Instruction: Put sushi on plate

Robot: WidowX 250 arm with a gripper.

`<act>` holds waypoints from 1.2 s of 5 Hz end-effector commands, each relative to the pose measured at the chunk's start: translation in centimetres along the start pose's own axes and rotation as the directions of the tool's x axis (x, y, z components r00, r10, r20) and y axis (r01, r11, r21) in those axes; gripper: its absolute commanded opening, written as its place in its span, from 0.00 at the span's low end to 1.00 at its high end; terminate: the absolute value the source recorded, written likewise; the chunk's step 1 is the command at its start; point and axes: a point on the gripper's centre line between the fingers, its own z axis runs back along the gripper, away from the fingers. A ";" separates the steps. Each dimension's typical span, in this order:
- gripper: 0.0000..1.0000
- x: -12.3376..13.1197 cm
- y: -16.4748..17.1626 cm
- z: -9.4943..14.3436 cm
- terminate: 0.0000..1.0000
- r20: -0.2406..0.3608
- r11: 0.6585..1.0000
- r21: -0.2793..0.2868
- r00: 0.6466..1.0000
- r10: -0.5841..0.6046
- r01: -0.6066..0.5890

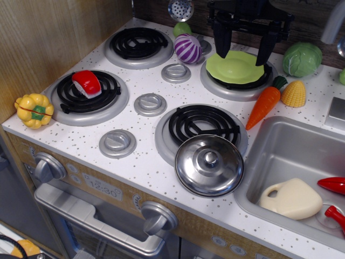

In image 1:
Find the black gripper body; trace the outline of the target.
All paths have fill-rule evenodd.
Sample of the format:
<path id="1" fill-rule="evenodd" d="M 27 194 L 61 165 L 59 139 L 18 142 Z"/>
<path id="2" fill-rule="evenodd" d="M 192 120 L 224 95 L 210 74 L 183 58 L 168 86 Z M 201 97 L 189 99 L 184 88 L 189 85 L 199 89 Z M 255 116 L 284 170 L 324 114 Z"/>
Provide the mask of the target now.
<path id="1" fill-rule="evenodd" d="M 208 23 L 216 40 L 231 40 L 233 32 L 287 40 L 294 16 L 270 1 L 209 1 Z"/>

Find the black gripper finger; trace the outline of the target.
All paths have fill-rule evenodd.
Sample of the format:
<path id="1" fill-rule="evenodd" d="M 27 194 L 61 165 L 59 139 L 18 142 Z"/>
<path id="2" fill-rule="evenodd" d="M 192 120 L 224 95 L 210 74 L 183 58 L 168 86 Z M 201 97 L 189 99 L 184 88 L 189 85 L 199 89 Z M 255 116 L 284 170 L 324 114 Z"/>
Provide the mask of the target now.
<path id="1" fill-rule="evenodd" d="M 257 55 L 256 66 L 265 65 L 275 47 L 278 35 L 276 33 L 269 33 L 263 35 L 260 41 L 260 46 Z"/>
<path id="2" fill-rule="evenodd" d="M 217 54 L 225 58 L 231 47 L 232 31 L 221 23 L 215 23 L 213 34 Z"/>

